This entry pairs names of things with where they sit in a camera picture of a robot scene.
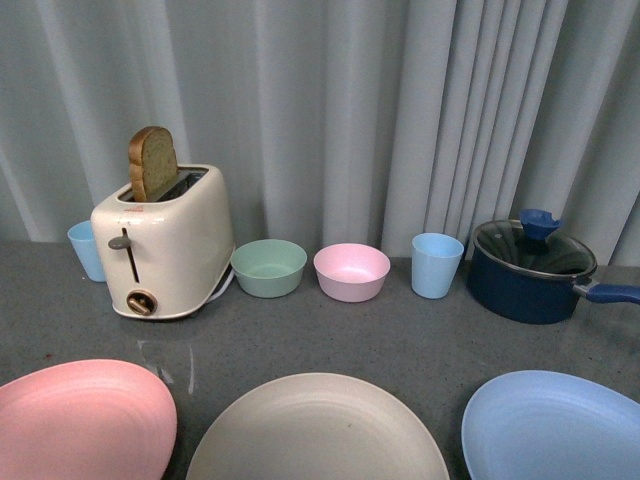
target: blue plate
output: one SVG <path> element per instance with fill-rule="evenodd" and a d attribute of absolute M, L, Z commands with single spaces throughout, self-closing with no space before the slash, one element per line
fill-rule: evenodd
<path fill-rule="evenodd" d="M 508 373 L 469 400 L 462 448 L 473 480 L 638 480 L 640 404 L 563 373 Z"/>

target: toaster knob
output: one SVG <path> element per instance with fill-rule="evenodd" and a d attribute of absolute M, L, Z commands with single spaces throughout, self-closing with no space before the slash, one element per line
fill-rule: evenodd
<path fill-rule="evenodd" d="M 149 292 L 134 290 L 127 295 L 127 305 L 133 312 L 147 317 L 156 311 L 157 301 Z"/>

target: toast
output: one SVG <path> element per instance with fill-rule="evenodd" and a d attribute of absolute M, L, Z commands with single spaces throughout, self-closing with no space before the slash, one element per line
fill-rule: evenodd
<path fill-rule="evenodd" d="M 133 199 L 147 202 L 163 185 L 178 175 L 178 161 L 171 132 L 145 127 L 129 142 L 129 179 Z"/>

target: blue handle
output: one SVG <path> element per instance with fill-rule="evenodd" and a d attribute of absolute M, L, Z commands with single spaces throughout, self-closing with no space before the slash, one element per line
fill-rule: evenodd
<path fill-rule="evenodd" d="M 598 284 L 589 289 L 586 297 L 594 303 L 632 302 L 640 305 L 640 287 Z"/>

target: green bowl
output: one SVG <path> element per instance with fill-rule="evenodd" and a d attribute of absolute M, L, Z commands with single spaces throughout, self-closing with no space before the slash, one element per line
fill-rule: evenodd
<path fill-rule="evenodd" d="M 286 240 L 258 240 L 238 248 L 231 266 L 242 289 L 260 298 L 282 297 L 300 284 L 307 253 Z"/>

